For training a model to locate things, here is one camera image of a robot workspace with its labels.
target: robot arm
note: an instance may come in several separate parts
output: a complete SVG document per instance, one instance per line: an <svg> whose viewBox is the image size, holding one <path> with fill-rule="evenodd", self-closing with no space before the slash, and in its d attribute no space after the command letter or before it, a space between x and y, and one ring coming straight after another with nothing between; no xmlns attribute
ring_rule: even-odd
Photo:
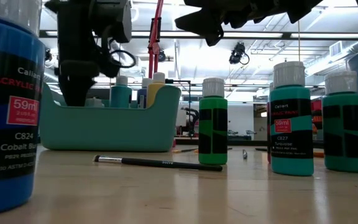
<svg viewBox="0 0 358 224"><path fill-rule="evenodd" d="M286 12L292 23L300 20L322 0L185 0L188 6L200 7L198 12L179 17L179 29L205 37L209 46L223 37L222 23L238 29L247 21L259 23L267 16Z"/></svg>
<svg viewBox="0 0 358 224"><path fill-rule="evenodd" d="M45 7L57 13L60 89L68 106L84 106L88 90L99 73L117 76L123 66L112 58L110 43L128 43L132 36L131 9L128 0L50 0ZM101 47L94 35L101 37Z"/></svg>

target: blue paint bottle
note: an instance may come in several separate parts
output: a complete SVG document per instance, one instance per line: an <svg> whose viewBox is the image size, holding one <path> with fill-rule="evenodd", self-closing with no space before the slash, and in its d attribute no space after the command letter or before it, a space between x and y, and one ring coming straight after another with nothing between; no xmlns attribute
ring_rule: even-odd
<svg viewBox="0 0 358 224"><path fill-rule="evenodd" d="M44 60L37 36L0 19L0 212L32 194Z"/></svg>
<svg viewBox="0 0 358 224"><path fill-rule="evenodd" d="M128 87L128 77L118 76L116 85L110 89L110 107L130 108L132 103L132 89Z"/></svg>
<svg viewBox="0 0 358 224"><path fill-rule="evenodd" d="M310 91L302 62L274 66L270 95L272 170L286 175L313 175Z"/></svg>
<svg viewBox="0 0 358 224"><path fill-rule="evenodd" d="M147 87L153 82L151 78L143 78L142 88L137 91L137 107L146 108Z"/></svg>

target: turquoise paint bottle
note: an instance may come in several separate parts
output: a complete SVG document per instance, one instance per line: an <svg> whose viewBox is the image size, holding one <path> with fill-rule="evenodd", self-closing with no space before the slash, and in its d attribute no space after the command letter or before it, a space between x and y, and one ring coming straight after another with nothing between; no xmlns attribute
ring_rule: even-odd
<svg viewBox="0 0 358 224"><path fill-rule="evenodd" d="M270 95L272 170L286 175L313 175L310 91L302 62L274 66Z"/></svg>
<svg viewBox="0 0 358 224"><path fill-rule="evenodd" d="M116 85L110 89L110 107L130 108L132 103L132 89L128 87L128 77L118 76Z"/></svg>
<svg viewBox="0 0 358 224"><path fill-rule="evenodd" d="M358 172L357 73L325 76L323 98L324 161L327 169Z"/></svg>

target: teal paint bottle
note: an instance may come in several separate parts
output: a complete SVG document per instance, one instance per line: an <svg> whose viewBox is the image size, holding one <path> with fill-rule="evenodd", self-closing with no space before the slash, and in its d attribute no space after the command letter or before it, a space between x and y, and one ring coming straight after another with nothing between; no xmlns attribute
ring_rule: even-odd
<svg viewBox="0 0 358 224"><path fill-rule="evenodd" d="M310 91L302 62L274 66L270 94L272 170L279 174L313 175L313 133Z"/></svg>
<svg viewBox="0 0 358 224"><path fill-rule="evenodd" d="M327 169L358 172L357 73L325 76L323 98L324 162Z"/></svg>
<svg viewBox="0 0 358 224"><path fill-rule="evenodd" d="M198 161L201 164L226 164L227 100L224 98L224 80L221 78L204 79L199 130Z"/></svg>
<svg viewBox="0 0 358 224"><path fill-rule="evenodd" d="M118 76L116 85L110 89L111 108L130 108L132 103L132 89L128 87L128 77Z"/></svg>

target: wooden table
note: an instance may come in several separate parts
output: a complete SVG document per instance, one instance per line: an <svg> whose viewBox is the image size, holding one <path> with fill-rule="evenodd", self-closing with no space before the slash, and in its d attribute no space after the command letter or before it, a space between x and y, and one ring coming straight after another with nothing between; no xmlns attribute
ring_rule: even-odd
<svg viewBox="0 0 358 224"><path fill-rule="evenodd" d="M194 146L180 146L181 149ZM246 148L248 159L242 159ZM274 174L266 153L234 147L224 172L95 164L94 152L40 148L34 194L0 223L358 223L358 174ZM105 155L198 162L193 152Z"/></svg>

